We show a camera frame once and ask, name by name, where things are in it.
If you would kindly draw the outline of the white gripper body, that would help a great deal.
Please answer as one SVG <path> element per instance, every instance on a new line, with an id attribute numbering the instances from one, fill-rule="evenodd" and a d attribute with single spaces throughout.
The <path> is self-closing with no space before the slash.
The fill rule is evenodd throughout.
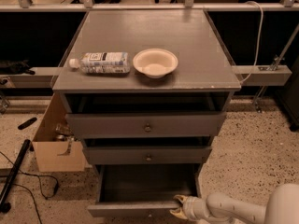
<path id="1" fill-rule="evenodd" d="M 193 196 L 188 196 L 182 205 L 182 211 L 188 220 L 206 219 L 209 215 L 209 210 L 206 206 L 206 201 Z"/>

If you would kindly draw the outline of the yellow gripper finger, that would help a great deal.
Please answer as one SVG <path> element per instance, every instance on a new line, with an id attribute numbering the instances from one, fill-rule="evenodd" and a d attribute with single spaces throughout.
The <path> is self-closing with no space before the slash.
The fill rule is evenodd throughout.
<path id="1" fill-rule="evenodd" d="M 187 219 L 181 207 L 177 209 L 171 209 L 170 214 L 179 219 Z"/>
<path id="2" fill-rule="evenodd" d="M 185 195 L 175 195 L 174 196 L 174 199 L 176 200 L 176 201 L 178 201 L 178 202 L 180 202 L 180 203 L 185 203 L 186 201 L 187 201 L 187 199 L 188 199 L 188 197 L 187 196 L 185 196 Z"/>

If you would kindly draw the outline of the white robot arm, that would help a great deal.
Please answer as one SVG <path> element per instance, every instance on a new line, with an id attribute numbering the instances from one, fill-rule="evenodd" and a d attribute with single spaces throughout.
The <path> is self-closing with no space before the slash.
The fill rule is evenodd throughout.
<path id="1" fill-rule="evenodd" d="M 283 184 L 269 197 L 266 206 L 246 203 L 223 193 L 209 194 L 205 199 L 176 195 L 180 207 L 170 213 L 177 218 L 209 224 L 234 224 L 238 219 L 245 224 L 299 224 L 299 186 Z"/>

